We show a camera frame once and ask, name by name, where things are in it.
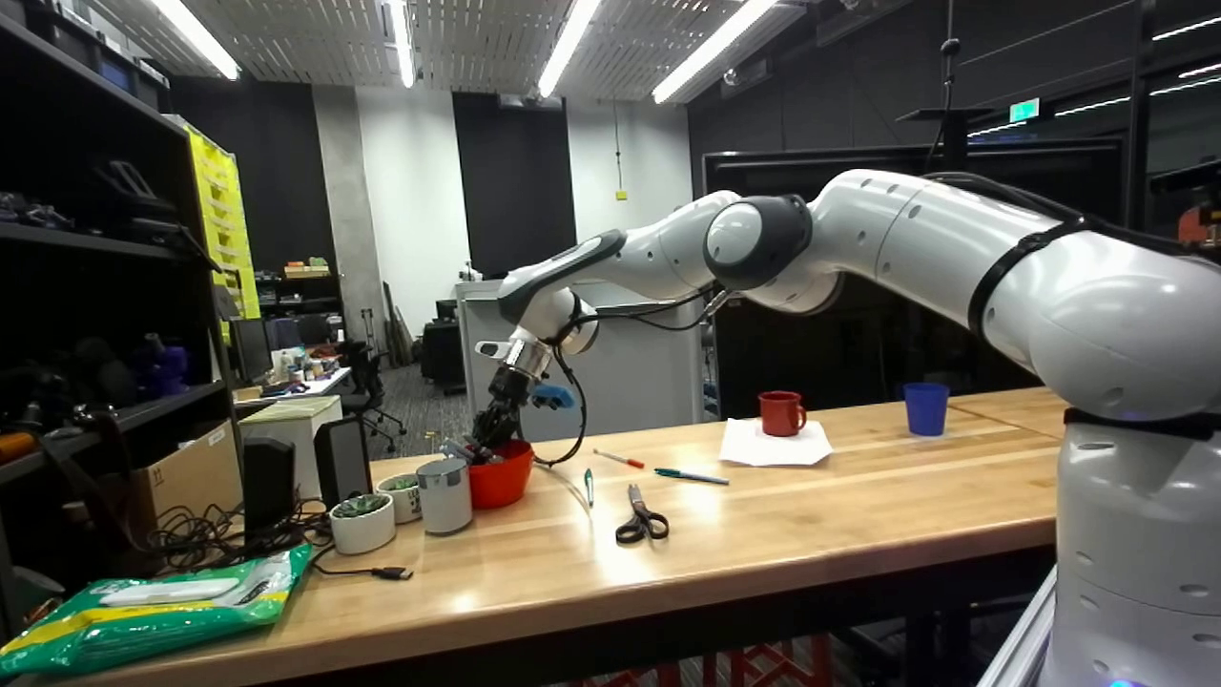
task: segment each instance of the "ceiling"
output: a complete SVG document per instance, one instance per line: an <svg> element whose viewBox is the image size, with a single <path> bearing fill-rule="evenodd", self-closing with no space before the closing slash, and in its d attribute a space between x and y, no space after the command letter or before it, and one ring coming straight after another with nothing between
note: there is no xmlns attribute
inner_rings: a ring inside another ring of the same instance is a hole
<svg viewBox="0 0 1221 687"><path fill-rule="evenodd" d="M382 0L187 0L245 77L285 85L397 86ZM650 98L743 0L602 0L559 94ZM774 5L676 103L710 86L817 0ZM151 0L92 0L170 77L217 77ZM530 94L570 0L409 0L416 86Z"/></svg>

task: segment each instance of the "fluorescent light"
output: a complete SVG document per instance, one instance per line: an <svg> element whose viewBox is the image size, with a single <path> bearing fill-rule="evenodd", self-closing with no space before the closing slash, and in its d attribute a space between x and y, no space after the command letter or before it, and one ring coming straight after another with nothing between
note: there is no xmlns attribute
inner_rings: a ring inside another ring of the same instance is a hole
<svg viewBox="0 0 1221 687"><path fill-rule="evenodd" d="M185 0L153 0L157 10L185 33L185 42L208 57L227 79L240 77L232 53L208 32Z"/></svg>
<svg viewBox="0 0 1221 687"><path fill-rule="evenodd" d="M559 44L551 48L544 77L537 77L537 94L551 98L575 53L575 42L583 39L589 24L597 19L602 0L573 0L570 7L570 24L559 39Z"/></svg>
<svg viewBox="0 0 1221 687"><path fill-rule="evenodd" d="M984 131L975 131L967 138L993 138L993 135L1004 135L1004 131L1023 131L1026 121L1000 121L1000 127L984 127Z"/></svg>
<svg viewBox="0 0 1221 687"><path fill-rule="evenodd" d="M1153 33L1153 42L1171 42L1171 39L1182 39L1182 33L1196 33L1196 32L1207 32L1207 26L1216 26L1216 24L1221 24L1221 16L1211 16L1211 19L1197 19L1197 24L1182 24L1182 26Z"/></svg>
<svg viewBox="0 0 1221 687"><path fill-rule="evenodd" d="M416 61L413 61L413 33L409 33L409 0L385 0L385 10L391 10L397 79L405 86L413 86L416 85Z"/></svg>
<svg viewBox="0 0 1221 687"><path fill-rule="evenodd" d="M774 0L748 0L733 10L673 77L652 86L652 103L673 98L696 71L722 57Z"/></svg>
<svg viewBox="0 0 1221 687"><path fill-rule="evenodd" d="M1129 94L1115 94L1115 98L1094 98L1094 103L1079 103L1079 108L1062 108L1052 117L1076 117L1076 113L1093 113L1093 110L1110 110L1129 103Z"/></svg>
<svg viewBox="0 0 1221 687"><path fill-rule="evenodd" d="M1179 79L1197 79L1207 71L1221 71L1221 61L1179 71Z"/></svg>
<svg viewBox="0 0 1221 687"><path fill-rule="evenodd" d="M1221 85L1221 71L1207 77L1207 79L1179 79L1179 85L1153 86L1153 98L1174 94L1174 90L1197 90L1197 86L1214 86L1214 85Z"/></svg>

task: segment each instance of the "black curtain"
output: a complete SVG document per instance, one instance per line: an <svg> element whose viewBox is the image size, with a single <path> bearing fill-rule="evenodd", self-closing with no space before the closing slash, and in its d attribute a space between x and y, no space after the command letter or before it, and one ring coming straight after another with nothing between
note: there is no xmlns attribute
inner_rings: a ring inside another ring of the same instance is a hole
<svg viewBox="0 0 1221 687"><path fill-rule="evenodd" d="M453 90L470 264L490 277L575 243L566 110Z"/></svg>
<svg viewBox="0 0 1221 687"><path fill-rule="evenodd" d="M236 154L255 267L279 272L301 257L338 264L312 94L304 85L179 79L176 108Z"/></svg>

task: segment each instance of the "gray cup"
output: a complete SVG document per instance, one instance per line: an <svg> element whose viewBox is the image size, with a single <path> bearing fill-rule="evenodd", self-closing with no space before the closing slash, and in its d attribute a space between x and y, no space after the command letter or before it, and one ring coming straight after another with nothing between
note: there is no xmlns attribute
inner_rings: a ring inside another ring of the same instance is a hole
<svg viewBox="0 0 1221 687"><path fill-rule="evenodd" d="M475 521L470 477L461 458L441 458L416 470L424 529L444 539Z"/></svg>

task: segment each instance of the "scissors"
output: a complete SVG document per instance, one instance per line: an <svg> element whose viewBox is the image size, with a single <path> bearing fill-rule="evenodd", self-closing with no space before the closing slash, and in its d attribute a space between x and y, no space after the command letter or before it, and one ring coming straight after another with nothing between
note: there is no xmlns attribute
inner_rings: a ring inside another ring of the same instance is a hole
<svg viewBox="0 0 1221 687"><path fill-rule="evenodd" d="M661 512L644 509L644 496L636 484L628 488L628 501L634 505L634 518L628 518L616 529L616 543L643 543L643 539L669 539L673 521Z"/></svg>

